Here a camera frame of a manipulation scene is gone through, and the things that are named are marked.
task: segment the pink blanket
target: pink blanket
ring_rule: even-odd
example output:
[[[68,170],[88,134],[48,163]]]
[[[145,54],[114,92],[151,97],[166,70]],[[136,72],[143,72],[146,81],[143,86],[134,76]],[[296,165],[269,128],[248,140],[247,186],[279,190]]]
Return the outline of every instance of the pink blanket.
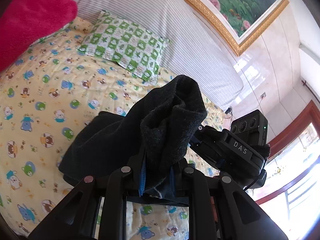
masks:
[[[76,14],[73,0],[12,0],[0,18],[0,71],[32,42],[59,30]]]

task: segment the window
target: window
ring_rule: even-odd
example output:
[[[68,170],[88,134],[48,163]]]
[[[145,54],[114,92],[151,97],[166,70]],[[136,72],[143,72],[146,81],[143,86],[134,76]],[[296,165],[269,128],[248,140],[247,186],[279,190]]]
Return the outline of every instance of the window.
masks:
[[[286,233],[304,239],[320,217],[320,112],[313,101],[270,142],[266,183],[253,199]]]

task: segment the pillow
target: pillow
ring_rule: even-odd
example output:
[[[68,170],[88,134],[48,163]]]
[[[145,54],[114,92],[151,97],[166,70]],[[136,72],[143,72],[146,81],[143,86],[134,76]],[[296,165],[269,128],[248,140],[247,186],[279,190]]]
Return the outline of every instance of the pillow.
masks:
[[[102,11],[78,50],[117,62],[152,85],[158,80],[162,52],[169,40],[143,26]]]
[[[95,22],[101,10],[137,22],[170,39],[161,66],[184,74],[201,91],[226,110],[242,90],[243,83],[233,65],[204,30],[184,0],[75,0],[78,16]]]
[[[12,0],[0,18],[0,71],[37,39],[53,33],[77,14],[73,0]]]

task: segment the curtain rod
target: curtain rod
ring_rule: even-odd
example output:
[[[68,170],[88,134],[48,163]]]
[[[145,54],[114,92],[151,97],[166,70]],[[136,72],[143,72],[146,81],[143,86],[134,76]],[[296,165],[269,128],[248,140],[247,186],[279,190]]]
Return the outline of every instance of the curtain rod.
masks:
[[[305,80],[305,81],[303,81],[303,80],[301,80],[301,82],[302,82],[302,84],[304,85],[304,86],[306,86],[307,87],[307,89],[313,94],[313,96],[316,98],[316,100],[318,101],[318,103],[320,104],[320,101],[319,101],[319,99],[318,99],[318,97],[316,96],[316,94],[311,90],[311,88],[310,87],[308,87],[308,85],[307,85],[307,81]]]

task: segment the yellow bed sheet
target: yellow bed sheet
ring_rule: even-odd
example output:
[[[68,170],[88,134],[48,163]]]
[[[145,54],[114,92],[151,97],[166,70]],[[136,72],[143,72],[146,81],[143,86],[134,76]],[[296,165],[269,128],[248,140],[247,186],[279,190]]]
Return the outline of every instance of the yellow bed sheet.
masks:
[[[91,27],[77,18],[0,74],[0,212],[19,234],[28,235],[72,189],[58,166],[75,136],[99,111],[126,115],[155,87],[113,62],[78,53]],[[161,68],[157,86],[174,76]],[[221,130],[223,111],[203,100],[203,124]],[[190,149],[186,159],[207,176],[217,173]],[[128,203],[127,213],[128,239],[187,239],[187,208]]]

